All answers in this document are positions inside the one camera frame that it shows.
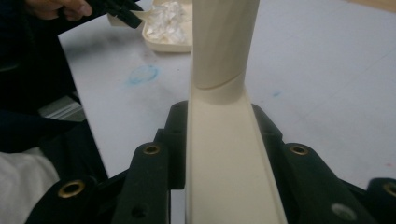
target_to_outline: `white cloth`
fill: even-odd
[[[22,224],[47,190],[59,180],[39,148],[0,152],[0,224]]]

